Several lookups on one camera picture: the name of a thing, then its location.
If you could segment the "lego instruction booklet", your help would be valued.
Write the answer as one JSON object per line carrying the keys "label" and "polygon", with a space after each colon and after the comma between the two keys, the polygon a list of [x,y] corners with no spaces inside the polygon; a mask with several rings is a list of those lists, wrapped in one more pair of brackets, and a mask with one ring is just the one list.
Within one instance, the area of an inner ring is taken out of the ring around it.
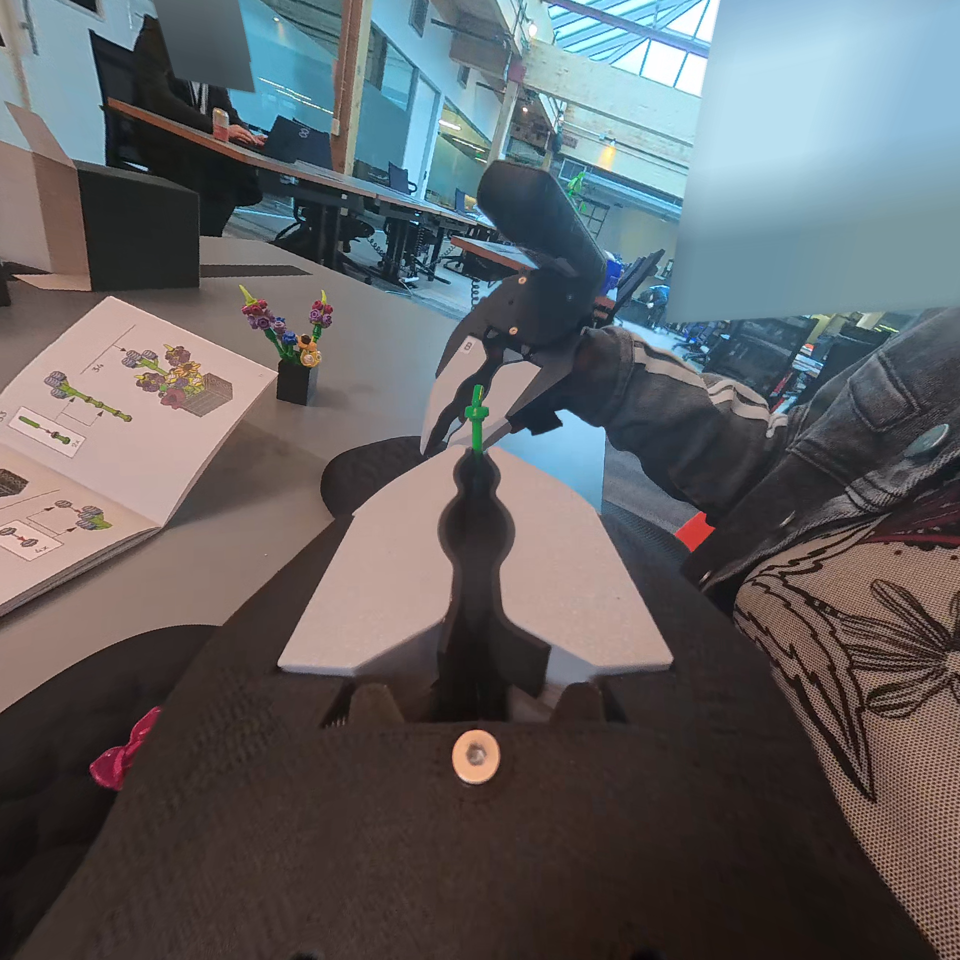
{"label": "lego instruction booklet", "polygon": [[162,531],[278,373],[108,296],[2,390],[1,614]]}

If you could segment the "wooden pillar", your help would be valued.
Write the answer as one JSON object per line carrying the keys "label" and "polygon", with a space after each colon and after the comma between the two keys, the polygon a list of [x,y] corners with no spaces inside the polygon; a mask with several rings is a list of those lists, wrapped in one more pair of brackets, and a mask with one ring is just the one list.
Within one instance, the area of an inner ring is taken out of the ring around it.
{"label": "wooden pillar", "polygon": [[372,1],[342,1],[330,142],[333,169],[345,176],[354,174],[373,5]]}

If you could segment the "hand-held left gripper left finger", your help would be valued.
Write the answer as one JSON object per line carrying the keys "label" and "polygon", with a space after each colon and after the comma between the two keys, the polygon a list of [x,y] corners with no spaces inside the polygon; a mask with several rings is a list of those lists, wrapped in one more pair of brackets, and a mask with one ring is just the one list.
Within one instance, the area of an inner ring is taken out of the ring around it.
{"label": "hand-held left gripper left finger", "polygon": [[469,449],[373,442],[328,462],[320,495],[345,533],[279,656],[295,674],[436,674],[453,565],[442,514]]}

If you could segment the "grey denim jacket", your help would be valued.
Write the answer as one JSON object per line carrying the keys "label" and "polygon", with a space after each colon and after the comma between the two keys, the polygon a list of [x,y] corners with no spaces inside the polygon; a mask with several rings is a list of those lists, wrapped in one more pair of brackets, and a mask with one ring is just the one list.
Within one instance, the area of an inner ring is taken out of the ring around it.
{"label": "grey denim jacket", "polygon": [[864,579],[859,542],[958,476],[958,373],[958,309],[944,309],[845,375],[832,402],[781,426],[698,419],[707,431],[674,482],[714,531],[686,579],[727,610],[754,576]]}

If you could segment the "pink lego flower piece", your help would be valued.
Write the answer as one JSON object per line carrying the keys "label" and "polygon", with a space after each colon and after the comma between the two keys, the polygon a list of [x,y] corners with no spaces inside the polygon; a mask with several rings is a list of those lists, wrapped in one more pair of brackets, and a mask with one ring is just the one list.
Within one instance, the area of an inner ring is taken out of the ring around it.
{"label": "pink lego flower piece", "polygon": [[90,763],[88,772],[97,786],[115,793],[123,788],[138,752],[162,716],[162,710],[160,705],[152,708],[132,727],[124,744],[105,750]]}

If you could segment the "dark laptop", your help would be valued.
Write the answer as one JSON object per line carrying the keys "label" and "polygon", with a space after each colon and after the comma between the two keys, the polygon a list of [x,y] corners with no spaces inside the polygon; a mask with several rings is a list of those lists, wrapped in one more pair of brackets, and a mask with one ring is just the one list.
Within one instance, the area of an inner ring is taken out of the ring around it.
{"label": "dark laptop", "polygon": [[330,134],[282,115],[273,121],[262,152],[272,160],[287,164],[304,162],[325,170],[333,169]]}

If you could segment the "green lego stem piece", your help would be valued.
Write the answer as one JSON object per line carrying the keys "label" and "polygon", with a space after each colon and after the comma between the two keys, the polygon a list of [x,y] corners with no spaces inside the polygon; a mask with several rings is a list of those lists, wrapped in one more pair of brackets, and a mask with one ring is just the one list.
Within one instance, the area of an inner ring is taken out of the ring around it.
{"label": "green lego stem piece", "polygon": [[469,404],[464,408],[464,427],[469,428],[469,449],[477,458],[482,458],[485,451],[485,426],[490,415],[486,405],[486,388],[477,383],[472,388]]}

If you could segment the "lego flower bouquet black pot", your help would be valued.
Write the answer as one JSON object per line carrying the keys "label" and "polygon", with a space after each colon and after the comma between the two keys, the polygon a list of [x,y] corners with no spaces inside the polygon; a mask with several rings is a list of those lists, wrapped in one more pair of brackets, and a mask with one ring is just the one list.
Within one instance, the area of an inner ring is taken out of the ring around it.
{"label": "lego flower bouquet black pot", "polygon": [[319,342],[331,327],[333,306],[325,290],[310,306],[308,329],[298,333],[277,316],[266,299],[253,296],[246,287],[239,287],[244,306],[242,313],[252,330],[258,330],[270,341],[278,355],[276,399],[297,406],[307,406],[316,387],[317,370],[322,363]]}

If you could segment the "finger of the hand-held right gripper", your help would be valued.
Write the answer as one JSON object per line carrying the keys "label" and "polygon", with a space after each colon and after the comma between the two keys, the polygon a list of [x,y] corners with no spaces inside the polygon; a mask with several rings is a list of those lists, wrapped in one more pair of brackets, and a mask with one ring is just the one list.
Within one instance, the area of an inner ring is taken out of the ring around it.
{"label": "finger of the hand-held right gripper", "polygon": [[466,422],[465,410],[474,387],[489,388],[498,362],[479,336],[467,334],[444,355],[430,391],[419,452],[432,457],[446,448],[453,432]]}
{"label": "finger of the hand-held right gripper", "polygon": [[527,394],[543,372],[530,361],[516,361],[498,367],[484,395],[484,451],[534,422],[533,399]]}

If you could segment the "person's right forearm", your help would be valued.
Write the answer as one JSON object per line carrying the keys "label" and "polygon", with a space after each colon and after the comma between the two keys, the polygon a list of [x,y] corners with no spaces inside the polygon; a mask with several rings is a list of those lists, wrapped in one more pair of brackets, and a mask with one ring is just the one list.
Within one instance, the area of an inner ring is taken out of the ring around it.
{"label": "person's right forearm", "polygon": [[582,335],[555,399],[712,527],[774,470],[804,419],[771,412],[747,387],[704,378],[620,327]]}

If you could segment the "floral printed shirt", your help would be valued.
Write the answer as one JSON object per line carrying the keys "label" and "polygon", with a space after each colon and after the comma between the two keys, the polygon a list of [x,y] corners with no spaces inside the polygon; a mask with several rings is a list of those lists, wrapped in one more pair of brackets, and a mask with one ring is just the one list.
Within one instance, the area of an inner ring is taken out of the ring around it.
{"label": "floral printed shirt", "polygon": [[941,958],[959,956],[958,480],[750,571],[760,647],[846,822]]}

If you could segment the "long wooden office desk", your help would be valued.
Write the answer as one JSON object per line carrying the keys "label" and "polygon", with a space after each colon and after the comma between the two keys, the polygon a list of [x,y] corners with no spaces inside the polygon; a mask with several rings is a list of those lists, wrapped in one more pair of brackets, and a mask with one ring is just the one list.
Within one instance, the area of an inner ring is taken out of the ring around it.
{"label": "long wooden office desk", "polygon": [[[436,203],[402,195],[389,187],[311,164],[283,163],[127,102],[108,98],[103,109],[133,123],[162,131],[166,136],[189,143],[208,155],[228,159],[257,172],[270,173],[277,179],[279,194],[291,197],[296,207],[303,208],[311,236],[309,258],[329,269],[354,270],[366,277],[366,283],[378,278],[392,288],[403,290],[401,270],[407,237],[418,236],[420,230],[436,234],[430,260],[420,265],[430,282],[436,279],[447,238],[467,234],[478,227],[496,230],[485,218],[473,218]],[[365,213],[378,216],[391,226],[388,246],[378,271],[355,263],[342,249],[342,222],[351,215]]]}

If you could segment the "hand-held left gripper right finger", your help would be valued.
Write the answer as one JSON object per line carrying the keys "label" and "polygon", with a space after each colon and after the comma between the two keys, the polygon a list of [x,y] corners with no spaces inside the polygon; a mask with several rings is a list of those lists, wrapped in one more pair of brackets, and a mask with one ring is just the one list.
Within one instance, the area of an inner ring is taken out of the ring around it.
{"label": "hand-held left gripper right finger", "polygon": [[516,455],[488,453],[513,531],[501,603],[549,646],[546,686],[669,669],[674,657],[594,507]]}

